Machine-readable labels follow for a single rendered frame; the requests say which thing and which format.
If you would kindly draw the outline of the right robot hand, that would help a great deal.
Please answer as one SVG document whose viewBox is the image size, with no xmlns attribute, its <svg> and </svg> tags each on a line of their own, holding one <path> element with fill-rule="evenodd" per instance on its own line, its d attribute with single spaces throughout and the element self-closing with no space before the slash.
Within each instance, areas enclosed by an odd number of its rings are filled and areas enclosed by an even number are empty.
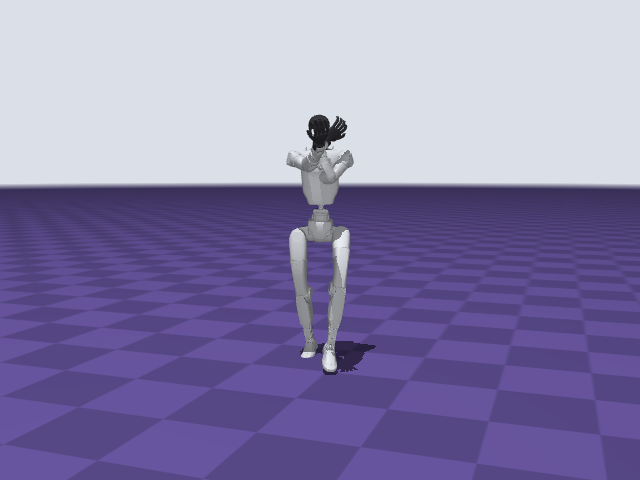
<svg viewBox="0 0 640 480">
<path fill-rule="evenodd" d="M 316 127 L 315 127 L 315 124 L 314 124 L 313 121 L 311 121 L 311 123 L 312 123 L 313 129 L 314 129 L 314 135 L 312 136 L 310 131 L 307 130 L 308 136 L 310 137 L 311 140 L 313 140 L 312 147 L 313 147 L 314 151 L 316 151 L 316 148 L 322 148 L 322 147 L 325 146 L 325 143 L 326 143 L 325 140 L 326 140 L 326 138 L 328 136 L 328 131 L 329 131 L 329 123 L 328 123 L 327 118 L 325 118 L 325 121 L 326 121 L 326 130 L 325 130 L 325 124 L 324 124 L 324 121 L 323 121 L 322 118 L 321 118 L 322 131 L 321 131 L 321 126 L 320 126 L 320 123 L 319 123 L 318 119 L 316 119 L 317 126 L 318 126 L 318 132 L 316 130 Z"/>
</svg>

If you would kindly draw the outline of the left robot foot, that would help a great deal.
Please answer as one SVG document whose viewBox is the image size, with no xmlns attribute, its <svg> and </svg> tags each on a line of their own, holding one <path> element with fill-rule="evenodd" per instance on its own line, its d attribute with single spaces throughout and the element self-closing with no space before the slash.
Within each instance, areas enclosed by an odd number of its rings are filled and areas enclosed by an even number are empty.
<svg viewBox="0 0 640 480">
<path fill-rule="evenodd" d="M 332 345 L 329 345 L 329 350 L 326 349 L 327 343 L 323 347 L 323 358 L 322 358 L 322 366 L 327 372 L 335 372 L 337 370 L 337 361 L 334 351 L 331 350 Z"/>
</svg>

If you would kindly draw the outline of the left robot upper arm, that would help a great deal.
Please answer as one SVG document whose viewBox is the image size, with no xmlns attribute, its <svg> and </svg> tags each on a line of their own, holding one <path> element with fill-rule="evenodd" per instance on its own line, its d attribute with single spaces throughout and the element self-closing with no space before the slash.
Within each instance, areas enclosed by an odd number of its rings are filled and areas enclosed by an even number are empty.
<svg viewBox="0 0 640 480">
<path fill-rule="evenodd" d="M 333 165 L 333 170 L 336 174 L 336 179 L 334 181 L 330 181 L 325 173 L 325 171 L 320 174 L 320 181 L 324 184 L 333 184 L 336 180 L 351 166 L 353 166 L 354 161 L 349 150 L 343 150 L 338 152 L 339 159 Z"/>
</svg>

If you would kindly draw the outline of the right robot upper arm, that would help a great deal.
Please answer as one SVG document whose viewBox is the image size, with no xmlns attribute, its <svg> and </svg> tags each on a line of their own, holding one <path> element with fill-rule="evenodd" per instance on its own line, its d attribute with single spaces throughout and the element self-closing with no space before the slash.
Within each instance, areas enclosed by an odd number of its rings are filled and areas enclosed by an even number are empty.
<svg viewBox="0 0 640 480">
<path fill-rule="evenodd" d="M 311 166 L 309 169 L 304 170 L 303 167 L 302 167 L 302 159 L 303 158 L 305 158 L 305 157 L 301 156 L 300 152 L 289 151 L 286 164 L 291 166 L 291 167 L 296 167 L 296 168 L 298 168 L 300 170 L 303 170 L 303 171 L 306 171 L 306 172 L 312 172 L 318 167 L 318 164 L 317 164 L 316 166 Z"/>
</svg>

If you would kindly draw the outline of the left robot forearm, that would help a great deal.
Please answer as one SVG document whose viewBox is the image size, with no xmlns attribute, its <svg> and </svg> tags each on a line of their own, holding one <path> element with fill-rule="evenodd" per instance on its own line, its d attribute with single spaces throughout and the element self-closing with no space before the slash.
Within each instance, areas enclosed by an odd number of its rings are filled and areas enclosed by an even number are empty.
<svg viewBox="0 0 640 480">
<path fill-rule="evenodd" d="M 330 162 L 328 161 L 328 157 L 327 157 L 327 153 L 326 153 L 326 148 L 328 147 L 328 143 L 325 140 L 325 150 L 324 150 L 324 154 L 321 156 L 320 161 L 318 163 L 318 169 L 319 170 L 324 170 L 328 179 L 330 181 L 334 181 L 336 179 L 336 174 L 330 164 Z"/>
</svg>

